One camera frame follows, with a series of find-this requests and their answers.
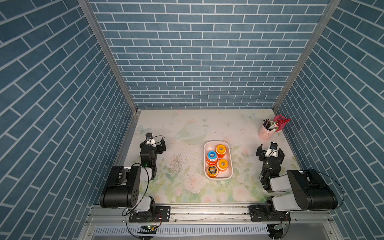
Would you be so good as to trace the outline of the pens in bucket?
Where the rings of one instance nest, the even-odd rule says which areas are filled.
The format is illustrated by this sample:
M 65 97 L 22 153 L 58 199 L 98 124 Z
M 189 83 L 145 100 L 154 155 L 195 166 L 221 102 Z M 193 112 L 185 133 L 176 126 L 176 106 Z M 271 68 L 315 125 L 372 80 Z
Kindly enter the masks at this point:
M 268 131 L 277 131 L 279 129 L 279 124 L 277 121 L 272 119 L 265 119 L 263 122 L 263 126 Z

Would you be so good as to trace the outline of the white plastic storage box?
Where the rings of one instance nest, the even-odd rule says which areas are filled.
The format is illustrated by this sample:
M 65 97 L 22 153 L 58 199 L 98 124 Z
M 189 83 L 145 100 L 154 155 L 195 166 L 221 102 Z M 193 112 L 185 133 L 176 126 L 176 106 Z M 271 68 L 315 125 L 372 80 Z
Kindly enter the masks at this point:
M 215 151 L 216 146 L 219 145 L 219 144 L 223 144 L 227 148 L 227 153 L 226 153 L 226 155 L 225 155 L 225 157 L 223 159 L 226 159 L 228 161 L 229 166 L 228 166 L 228 169 L 226 171 L 224 171 L 224 172 L 219 171 L 220 173 L 219 173 L 217 178 L 211 179 L 206 174 L 206 170 L 207 170 L 207 168 L 209 166 L 207 164 L 207 162 L 206 162 L 207 153 L 209 151 Z M 230 179 L 233 176 L 234 170 L 233 170 L 231 150 L 230 150 L 229 145 L 226 142 L 223 142 L 223 141 L 210 141 L 210 142 L 206 142 L 205 145 L 204 145 L 204 166 L 205 166 L 204 173 L 205 173 L 207 178 L 209 178 L 211 180 L 217 180 L 217 181 Z

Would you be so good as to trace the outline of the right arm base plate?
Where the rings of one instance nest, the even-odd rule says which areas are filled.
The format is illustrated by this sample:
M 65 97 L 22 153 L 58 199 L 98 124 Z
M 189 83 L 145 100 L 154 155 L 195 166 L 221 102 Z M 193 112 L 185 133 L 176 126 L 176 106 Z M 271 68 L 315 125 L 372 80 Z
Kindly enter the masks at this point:
M 249 206 L 252 222 L 290 222 L 290 212 L 275 211 L 272 207 L 262 205 Z

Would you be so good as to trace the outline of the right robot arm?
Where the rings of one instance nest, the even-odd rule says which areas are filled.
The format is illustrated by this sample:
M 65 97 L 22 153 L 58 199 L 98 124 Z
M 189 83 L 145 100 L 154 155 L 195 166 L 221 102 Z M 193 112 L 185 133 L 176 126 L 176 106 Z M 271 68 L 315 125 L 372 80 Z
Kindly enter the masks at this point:
M 342 206 L 334 191 L 315 170 L 287 170 L 283 175 L 282 163 L 285 154 L 277 143 L 272 142 L 267 150 L 260 145 L 256 156 L 263 163 L 259 180 L 267 193 L 284 193 L 270 196 L 265 202 L 265 209 L 270 213 L 292 211 L 328 211 Z

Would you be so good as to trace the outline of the small yellow tape roll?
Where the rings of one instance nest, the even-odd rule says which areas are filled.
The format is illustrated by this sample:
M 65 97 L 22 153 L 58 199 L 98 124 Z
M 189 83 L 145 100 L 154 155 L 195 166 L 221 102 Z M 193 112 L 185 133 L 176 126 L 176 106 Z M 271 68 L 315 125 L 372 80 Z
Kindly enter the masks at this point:
M 220 159 L 217 161 L 217 168 L 219 171 L 224 172 L 228 169 L 228 161 L 226 159 Z

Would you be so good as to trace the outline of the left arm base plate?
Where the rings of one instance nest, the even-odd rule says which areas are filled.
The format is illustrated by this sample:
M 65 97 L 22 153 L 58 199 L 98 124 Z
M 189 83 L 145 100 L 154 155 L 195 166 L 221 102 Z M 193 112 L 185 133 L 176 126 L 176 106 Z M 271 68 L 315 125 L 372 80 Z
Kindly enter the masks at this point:
M 137 212 L 129 215 L 129 223 L 168 223 L 170 220 L 170 206 L 152 206 L 149 211 Z

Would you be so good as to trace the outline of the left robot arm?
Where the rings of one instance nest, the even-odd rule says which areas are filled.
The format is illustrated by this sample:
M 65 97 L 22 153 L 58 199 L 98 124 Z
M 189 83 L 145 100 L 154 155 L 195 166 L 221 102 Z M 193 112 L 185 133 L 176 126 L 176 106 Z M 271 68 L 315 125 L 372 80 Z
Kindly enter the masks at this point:
M 141 177 L 147 182 L 157 174 L 157 156 L 167 150 L 164 139 L 149 139 L 140 144 L 140 163 L 131 167 L 112 167 L 100 196 L 102 208 L 126 208 L 127 214 L 136 212 L 140 217 L 155 215 L 155 200 L 140 194 Z

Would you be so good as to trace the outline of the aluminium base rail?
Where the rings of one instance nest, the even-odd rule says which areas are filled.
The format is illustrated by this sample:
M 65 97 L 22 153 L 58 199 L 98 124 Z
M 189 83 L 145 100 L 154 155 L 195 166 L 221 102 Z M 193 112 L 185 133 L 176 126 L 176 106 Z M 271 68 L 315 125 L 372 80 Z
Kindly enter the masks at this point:
M 249 206 L 256 203 L 193 203 L 165 204 L 171 209 L 163 214 L 163 220 L 157 224 L 164 225 L 208 225 L 208 224 L 272 224 L 261 218 L 253 221 Z M 123 209 L 105 209 L 98 205 L 91 208 L 86 226 L 122 226 L 129 218 L 122 216 Z M 291 212 L 291 224 L 330 224 L 332 216 L 325 211 Z

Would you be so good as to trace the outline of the blue tape roll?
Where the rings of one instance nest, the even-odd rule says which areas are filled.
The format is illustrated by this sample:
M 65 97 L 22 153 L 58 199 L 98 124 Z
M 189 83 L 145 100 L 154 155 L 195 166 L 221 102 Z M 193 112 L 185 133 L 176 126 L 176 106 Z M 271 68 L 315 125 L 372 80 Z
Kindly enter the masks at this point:
M 215 151 L 209 151 L 207 153 L 207 160 L 210 161 L 210 162 L 215 162 L 217 161 L 218 159 L 218 156 L 217 156 L 217 153 Z

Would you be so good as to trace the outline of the pink metal pen bucket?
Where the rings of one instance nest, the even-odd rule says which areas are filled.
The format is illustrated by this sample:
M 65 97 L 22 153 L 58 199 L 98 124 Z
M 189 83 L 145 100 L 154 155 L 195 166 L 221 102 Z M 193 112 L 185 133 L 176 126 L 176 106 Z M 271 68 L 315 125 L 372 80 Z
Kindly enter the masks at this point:
M 262 141 L 270 141 L 275 134 L 275 130 L 268 130 L 264 125 L 261 126 L 258 136 Z

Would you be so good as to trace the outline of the magenta plastic basket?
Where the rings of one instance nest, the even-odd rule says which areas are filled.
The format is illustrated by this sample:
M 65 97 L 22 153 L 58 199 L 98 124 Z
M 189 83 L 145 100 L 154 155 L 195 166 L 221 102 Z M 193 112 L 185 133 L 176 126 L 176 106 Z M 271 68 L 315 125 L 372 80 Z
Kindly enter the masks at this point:
M 283 115 L 277 115 L 276 117 L 274 117 L 274 121 L 277 122 L 278 129 L 276 130 L 276 132 L 279 132 L 286 126 L 289 121 L 291 121 L 291 119 L 287 119 Z

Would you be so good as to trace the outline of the orange white sealing tape roll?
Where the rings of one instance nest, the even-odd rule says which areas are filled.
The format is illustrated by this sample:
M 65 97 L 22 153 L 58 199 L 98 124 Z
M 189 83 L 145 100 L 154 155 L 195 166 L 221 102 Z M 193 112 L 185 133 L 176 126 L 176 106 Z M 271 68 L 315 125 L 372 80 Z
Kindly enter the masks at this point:
M 218 160 L 217 159 L 215 159 L 215 160 L 206 159 L 206 162 L 208 165 L 216 165 Z

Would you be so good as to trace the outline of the black yellow tape roll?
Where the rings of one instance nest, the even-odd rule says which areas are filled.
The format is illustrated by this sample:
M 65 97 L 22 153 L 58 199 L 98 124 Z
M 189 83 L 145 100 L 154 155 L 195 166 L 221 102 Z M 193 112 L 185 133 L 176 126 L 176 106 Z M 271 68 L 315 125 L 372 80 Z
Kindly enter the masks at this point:
M 211 173 L 215 173 L 215 172 L 219 172 L 217 166 L 215 165 L 209 165 L 206 172 L 211 172 Z

